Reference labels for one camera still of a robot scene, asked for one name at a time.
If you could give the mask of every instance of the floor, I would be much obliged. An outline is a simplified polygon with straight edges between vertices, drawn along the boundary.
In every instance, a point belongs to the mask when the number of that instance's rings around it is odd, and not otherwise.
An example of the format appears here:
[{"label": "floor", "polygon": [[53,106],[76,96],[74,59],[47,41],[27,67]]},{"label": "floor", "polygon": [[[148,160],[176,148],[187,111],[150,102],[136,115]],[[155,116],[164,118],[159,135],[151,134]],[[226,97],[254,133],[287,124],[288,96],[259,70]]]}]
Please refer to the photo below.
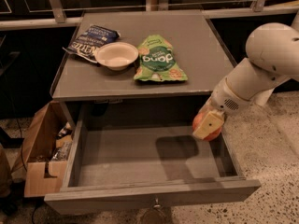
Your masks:
[{"label": "floor", "polygon": [[[31,119],[22,119],[22,135]],[[19,137],[15,120],[0,120],[1,127]],[[272,94],[264,107],[251,105],[225,123],[227,142],[247,179],[262,186],[241,203],[190,205],[152,210],[101,212],[85,216],[61,216],[36,200],[20,200],[19,211],[0,223],[298,223],[299,222],[299,91]],[[18,149],[6,149],[11,163]],[[23,170],[15,178],[25,175]]]}]

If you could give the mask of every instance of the bowl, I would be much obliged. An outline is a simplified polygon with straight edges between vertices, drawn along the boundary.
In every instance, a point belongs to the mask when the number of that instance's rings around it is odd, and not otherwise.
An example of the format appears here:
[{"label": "bowl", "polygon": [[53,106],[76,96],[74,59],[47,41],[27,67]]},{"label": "bowl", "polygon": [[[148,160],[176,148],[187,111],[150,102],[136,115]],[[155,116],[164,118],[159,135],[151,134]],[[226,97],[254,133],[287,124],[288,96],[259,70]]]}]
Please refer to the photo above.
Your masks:
[{"label": "bowl", "polygon": [[120,71],[128,67],[138,57],[138,49],[125,42],[113,42],[99,48],[95,60],[103,66]]}]

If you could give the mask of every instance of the wooden drawer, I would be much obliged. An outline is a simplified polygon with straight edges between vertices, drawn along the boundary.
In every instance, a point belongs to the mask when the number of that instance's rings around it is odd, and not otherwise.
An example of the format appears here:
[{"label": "wooden drawer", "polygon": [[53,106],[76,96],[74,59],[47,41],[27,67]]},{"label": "wooden drawer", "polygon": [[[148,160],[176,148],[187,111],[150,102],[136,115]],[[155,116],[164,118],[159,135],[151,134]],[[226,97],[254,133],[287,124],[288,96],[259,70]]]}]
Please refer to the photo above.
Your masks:
[{"label": "wooden drawer", "polygon": [[244,201],[260,182],[241,174],[225,131],[210,143],[192,137],[202,104],[200,96],[126,99],[93,116],[84,102],[63,186],[45,201],[61,214]]}]

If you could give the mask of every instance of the open brown box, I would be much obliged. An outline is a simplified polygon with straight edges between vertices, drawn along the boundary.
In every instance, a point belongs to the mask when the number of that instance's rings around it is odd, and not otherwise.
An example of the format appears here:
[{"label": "open brown box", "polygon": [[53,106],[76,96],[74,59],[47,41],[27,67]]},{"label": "open brown box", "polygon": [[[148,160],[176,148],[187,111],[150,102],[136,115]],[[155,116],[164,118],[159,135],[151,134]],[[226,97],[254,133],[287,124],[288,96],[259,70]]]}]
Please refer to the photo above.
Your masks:
[{"label": "open brown box", "polygon": [[36,112],[11,170],[13,173],[26,164],[25,197],[42,197],[59,191],[67,161],[49,161],[47,171],[46,162],[37,162],[36,157],[51,159],[56,135],[65,124],[66,118],[58,102],[49,102]]}]

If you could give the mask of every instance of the speckled floor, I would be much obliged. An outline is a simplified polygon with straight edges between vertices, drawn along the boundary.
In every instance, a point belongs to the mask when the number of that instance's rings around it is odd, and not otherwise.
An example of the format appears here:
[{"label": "speckled floor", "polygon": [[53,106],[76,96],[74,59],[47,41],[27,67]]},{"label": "speckled floor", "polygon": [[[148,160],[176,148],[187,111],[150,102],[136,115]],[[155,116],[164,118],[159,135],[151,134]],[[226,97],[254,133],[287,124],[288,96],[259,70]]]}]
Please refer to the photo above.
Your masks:
[{"label": "speckled floor", "polygon": [[[25,133],[30,119],[21,124]],[[298,223],[299,222],[299,92],[273,94],[265,107],[252,105],[225,123],[227,142],[233,148],[247,179],[262,186],[242,203],[218,203],[165,208],[167,224]],[[14,162],[15,149],[7,149]],[[0,213],[0,223],[31,223],[35,202],[19,203],[12,217]],[[43,204],[35,223],[140,223],[147,210],[101,212],[65,217]],[[143,223],[158,224],[143,219]]]}]

